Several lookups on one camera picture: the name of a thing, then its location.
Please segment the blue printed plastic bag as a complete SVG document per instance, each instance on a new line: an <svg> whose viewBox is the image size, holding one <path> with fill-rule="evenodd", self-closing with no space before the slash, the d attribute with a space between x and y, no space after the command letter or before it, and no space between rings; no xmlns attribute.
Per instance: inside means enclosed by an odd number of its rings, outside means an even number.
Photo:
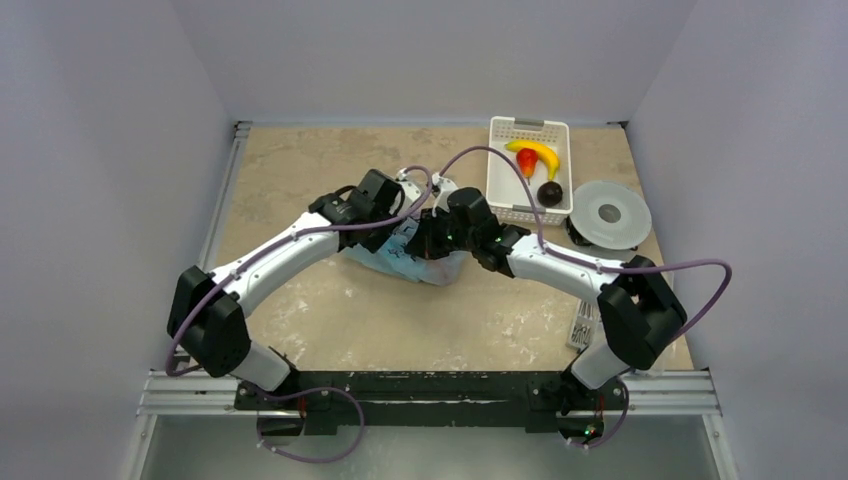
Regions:
<svg viewBox="0 0 848 480"><path fill-rule="evenodd" d="M342 254L369 269L413 283L447 286L456 282L469 253L457 251L435 260L407 254L405 247L416 233L418 224L417 218L405 219L376 253L356 245L346 248Z"/></svg>

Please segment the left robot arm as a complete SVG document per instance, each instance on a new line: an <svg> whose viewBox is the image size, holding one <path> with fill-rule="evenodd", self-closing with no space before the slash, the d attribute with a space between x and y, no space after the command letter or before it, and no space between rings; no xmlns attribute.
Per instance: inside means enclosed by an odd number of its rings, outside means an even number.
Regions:
<svg viewBox="0 0 848 480"><path fill-rule="evenodd" d="M359 184L316 198L294 223L250 253L205 271L192 266L177 280L167 333L198 368L259 388L272 408L297 399L295 368L282 354L251 339L248 317L300 272L346 248L375 252L396 224L426 202L431 184L369 170Z"/></svg>

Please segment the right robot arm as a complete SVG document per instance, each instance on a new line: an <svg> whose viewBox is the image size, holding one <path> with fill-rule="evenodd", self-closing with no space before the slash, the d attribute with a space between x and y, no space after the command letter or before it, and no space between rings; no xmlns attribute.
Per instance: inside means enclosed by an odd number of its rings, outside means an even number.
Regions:
<svg viewBox="0 0 848 480"><path fill-rule="evenodd" d="M687 320L650 259L608 261L544 247L538 234L500 222L473 187L450 193L445 207L423 210L405 251L426 260L468 252L485 270L536 281L596 307L603 336L571 362L561 381L564 399L576 407L596 399L617 375L652 367Z"/></svg>

